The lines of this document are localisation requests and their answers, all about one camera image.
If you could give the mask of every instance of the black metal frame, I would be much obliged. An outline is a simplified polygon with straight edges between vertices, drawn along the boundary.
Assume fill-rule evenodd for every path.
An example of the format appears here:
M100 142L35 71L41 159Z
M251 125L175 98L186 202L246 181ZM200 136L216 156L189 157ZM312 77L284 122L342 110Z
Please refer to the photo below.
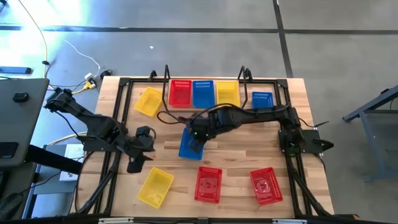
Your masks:
M122 100L122 93L123 93L124 87L127 86L127 95L126 95L126 100L125 100L123 115L122 115L122 120L121 120L122 124L126 124L127 115L129 112L129 104L130 104L130 99L131 99L131 94L132 94L132 86L134 83L163 83L162 101L163 101L163 104L165 105L165 109L168 111L167 103L165 102L164 96L165 96L165 84L168 83L170 79L171 79L171 77L170 77L170 71L169 71L168 65L165 66L163 78L157 77L155 71L151 72L149 78L120 78L119 86L118 86L118 93L116 95L116 100L115 100L115 105L114 105L113 118L117 119L117 117L118 117L121 100ZM256 79L253 79L250 69L248 69L248 68L245 69L245 67L242 66L239 71L238 80L239 80L239 83L244 84L245 101L244 101L242 107L246 104L246 102L248 100L247 84L252 84L252 83L273 85L277 105L282 105L282 98L281 98L281 95L279 92L280 88L282 88L283 93L285 95L285 102L288 104L291 104L290 95L289 95L289 87L288 87L286 79L257 79L256 80ZM111 153L112 152L105 152L103 167L101 170L100 181L105 177L106 171L108 170L108 164L109 164L109 160L111 157ZM284 152L284 154L285 154L285 158L286 158L286 163L288 164L289 161L291 160L291 157L289 156L288 152ZM304 184L306 184L305 173L304 173L304 168L303 168L303 161L302 161L302 157L300 154L298 154L298 156L296 156L296 161L298 164L298 166L297 166L298 174L301 177L302 182ZM293 178L293 173L289 171L288 177L289 177L289 185L290 185L290 192L292 195L292 204L293 204L293 208L294 208L294 213L295 213L295 217L297 217L299 215L302 215L302 212L300 211L300 207L299 207L299 199L297 197L297 190L295 187L295 179ZM116 175L113 175L113 178L111 179L111 185L109 188L109 194L108 194L108 199L107 199L107 203L106 203L106 208L104 210L104 213L106 213L108 215L110 215L111 209L112 209L112 202L113 202L114 191L115 191L115 187L116 187L116 178L117 178L117 172L116 172ZM95 203L94 213L100 212L101 201L102 201L102 193ZM312 209L311 209L310 203L305 196L304 196L304 202L305 202L305 214L312 215ZM161 218L161 219L168 220L168 221L175 220L175 218ZM262 222L271 221L272 222L272 220L270 218L261 218L261 219L258 219L258 218L256 218L256 219L250 219L250 218L240 218L240 219L230 219L230 218L219 219L219 218L217 218L217 219L214 219L214 218L212 218L212 220L214 220L214 221L219 220L221 222L233 221L236 223L248 222L250 220L255 220L256 222L258 222L258 221L262 221Z

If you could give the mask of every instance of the plastic basket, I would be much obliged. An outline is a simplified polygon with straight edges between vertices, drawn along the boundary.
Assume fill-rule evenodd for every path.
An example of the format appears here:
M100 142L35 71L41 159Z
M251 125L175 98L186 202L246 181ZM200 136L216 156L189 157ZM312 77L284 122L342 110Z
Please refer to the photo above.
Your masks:
M153 167L139 191L138 199L159 208L172 185L173 179L173 175Z
M220 103L231 103L235 106L241 106L238 82L217 83L217 104Z
M193 149L189 148L189 142L192 139L193 136L189 135L188 129L184 128L181 139L180 152L178 153L178 156L186 159L201 160L203 155L203 146L199 148L199 153L196 153Z
M260 205L283 201L273 168L254 170L250 172L250 178Z
M223 170L221 169L200 166L195 189L195 200L219 203L222 175Z
M153 117L161 104L162 92L157 91L152 87L147 87L138 99L136 105L134 105L134 109Z
M264 109L271 108L274 106L274 99L272 93L254 91L252 93L252 108L253 109Z
M209 108L216 105L212 80L193 81L192 92L194 107Z
M169 104L176 108L191 106L191 80L172 80Z

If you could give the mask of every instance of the red basket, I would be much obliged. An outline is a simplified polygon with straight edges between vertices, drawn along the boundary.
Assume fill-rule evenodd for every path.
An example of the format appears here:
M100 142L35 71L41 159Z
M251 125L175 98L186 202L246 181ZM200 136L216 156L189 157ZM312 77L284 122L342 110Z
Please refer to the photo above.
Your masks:
M210 203L220 202L221 176L223 170L211 167L199 167L195 200Z
M169 104L176 108L191 106L191 80L172 80Z
M260 205L283 201L273 168L254 170L250 172L250 178Z

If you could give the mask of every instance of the blue basket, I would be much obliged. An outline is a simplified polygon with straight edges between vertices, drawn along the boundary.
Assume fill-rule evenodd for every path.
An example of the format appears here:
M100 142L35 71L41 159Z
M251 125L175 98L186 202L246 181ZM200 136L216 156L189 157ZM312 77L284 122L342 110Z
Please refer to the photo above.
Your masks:
M180 152L178 156L186 159L196 159L201 160L203 155L203 146L200 148L200 153L195 153L193 149L189 148L189 142L193 139L193 136L189 135L188 129L184 128L184 132L182 134Z
M253 109L264 109L271 108L274 106L274 99L272 93L268 92L256 92L252 94L252 108Z
M194 107L209 108L216 105L212 80L193 81L192 93Z

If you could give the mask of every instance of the yellow plastic basket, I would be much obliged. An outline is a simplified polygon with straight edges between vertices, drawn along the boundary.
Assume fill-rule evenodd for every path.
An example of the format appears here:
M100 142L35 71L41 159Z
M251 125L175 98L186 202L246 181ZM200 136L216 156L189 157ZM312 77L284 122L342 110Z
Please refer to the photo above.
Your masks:
M173 179L173 175L153 167L139 191L138 199L155 208L160 208Z
M152 87L147 87L141 97L138 99L134 109L150 117L155 116L157 110L162 104L162 92Z
M217 83L217 104L220 103L231 103L236 106L241 106L238 82Z

